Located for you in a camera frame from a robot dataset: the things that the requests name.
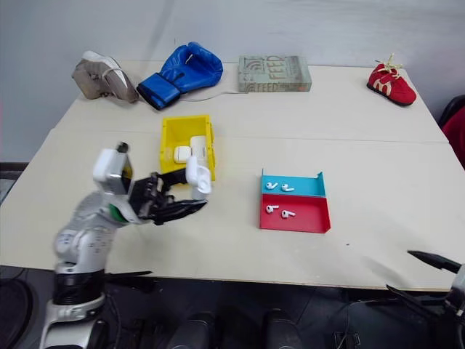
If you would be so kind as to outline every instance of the green book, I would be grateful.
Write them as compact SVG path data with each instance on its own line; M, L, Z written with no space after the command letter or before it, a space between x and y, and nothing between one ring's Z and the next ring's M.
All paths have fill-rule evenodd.
M239 57L239 92L309 91L307 60L297 55Z

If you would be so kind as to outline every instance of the yellow bin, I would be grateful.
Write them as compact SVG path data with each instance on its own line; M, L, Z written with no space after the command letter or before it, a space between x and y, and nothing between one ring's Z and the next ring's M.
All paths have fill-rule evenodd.
M206 136L206 152L211 180L215 180L215 152L213 149L213 125L209 115L163 118L160 146L160 168L162 173L184 169L186 164L174 162L174 149L180 145L190 146L190 138Z

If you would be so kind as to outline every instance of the white earbud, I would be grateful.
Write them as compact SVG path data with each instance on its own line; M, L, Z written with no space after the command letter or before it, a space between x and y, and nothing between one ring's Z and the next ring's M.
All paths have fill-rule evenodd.
M291 212L291 211L286 211L285 209L281 212L281 217L282 218L289 218L289 216L295 216L296 214Z
M287 183L284 183L282 186L281 186L281 190L282 191L293 191L294 188L290 188L289 185Z
M268 182L267 183L267 189L268 190L273 190L274 188L276 188L276 185L278 185L278 184L277 183L272 184L271 182Z
M267 210L267 213L273 213L273 211L275 209L279 209L279 206L278 205L268 205L266 210Z

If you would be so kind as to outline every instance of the blue boxing glove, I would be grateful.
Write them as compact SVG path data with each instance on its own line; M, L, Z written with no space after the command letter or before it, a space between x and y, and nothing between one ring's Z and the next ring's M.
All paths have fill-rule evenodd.
M175 102L182 93L214 86L221 79L223 64L196 42L178 47L155 73L137 86L137 91L155 109Z

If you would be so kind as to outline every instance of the white wall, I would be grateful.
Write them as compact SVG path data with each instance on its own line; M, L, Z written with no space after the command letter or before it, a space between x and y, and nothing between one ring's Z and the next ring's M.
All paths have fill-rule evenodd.
M0 0L2 161L28 161L78 94L82 52L164 60L198 41L244 53L373 66L396 52L433 115L465 93L464 0Z

